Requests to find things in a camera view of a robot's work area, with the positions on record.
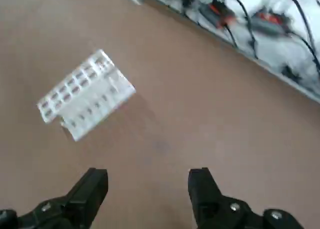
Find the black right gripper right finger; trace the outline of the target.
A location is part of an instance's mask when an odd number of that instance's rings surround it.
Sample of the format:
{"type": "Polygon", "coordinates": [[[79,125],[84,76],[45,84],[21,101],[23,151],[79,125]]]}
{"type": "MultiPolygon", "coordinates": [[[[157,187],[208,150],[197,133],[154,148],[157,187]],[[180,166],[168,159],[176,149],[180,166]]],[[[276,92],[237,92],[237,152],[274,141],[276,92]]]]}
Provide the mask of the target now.
{"type": "Polygon", "coordinates": [[[188,173],[188,194],[198,229],[302,229],[289,212],[269,208],[259,215],[243,200],[220,191],[207,167],[188,173]]]}

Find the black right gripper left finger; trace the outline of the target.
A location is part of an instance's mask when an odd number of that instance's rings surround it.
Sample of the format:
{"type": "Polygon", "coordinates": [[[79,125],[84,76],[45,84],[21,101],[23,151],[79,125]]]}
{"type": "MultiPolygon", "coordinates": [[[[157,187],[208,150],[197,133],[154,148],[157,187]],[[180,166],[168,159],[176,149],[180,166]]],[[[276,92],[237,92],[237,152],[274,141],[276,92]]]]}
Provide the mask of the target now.
{"type": "Polygon", "coordinates": [[[108,171],[91,167],[63,196],[47,199],[19,216],[0,211],[2,229],[89,229],[109,189],[108,171]]]}

